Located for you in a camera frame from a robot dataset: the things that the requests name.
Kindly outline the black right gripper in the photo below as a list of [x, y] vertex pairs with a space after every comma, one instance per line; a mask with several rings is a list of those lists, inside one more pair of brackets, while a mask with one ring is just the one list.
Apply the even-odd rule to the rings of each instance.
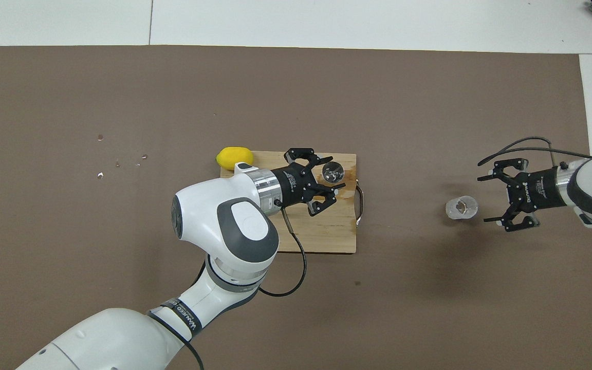
[[[533, 173], [525, 172], [527, 167], [524, 158], [495, 161], [486, 176], [477, 178], [478, 182], [498, 179], [507, 185], [509, 207], [501, 216], [483, 218], [485, 223], [496, 224], [506, 232], [533, 229], [540, 226], [533, 212], [566, 206], [557, 186], [557, 167]], [[510, 176], [505, 172], [509, 168], [519, 173]]]

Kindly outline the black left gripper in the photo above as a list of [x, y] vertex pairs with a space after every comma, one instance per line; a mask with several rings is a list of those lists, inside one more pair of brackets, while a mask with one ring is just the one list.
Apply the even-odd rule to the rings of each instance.
[[[285, 152], [284, 159], [289, 165], [273, 169], [273, 175], [281, 189], [281, 199], [276, 203], [277, 206], [283, 209], [296, 204], [307, 204], [309, 216], [316, 216], [337, 202], [337, 194], [346, 184], [327, 187], [318, 183], [311, 171], [331, 162], [332, 156], [320, 157], [312, 148], [290, 148]], [[300, 165], [297, 163], [298, 159], [304, 159], [308, 163]]]

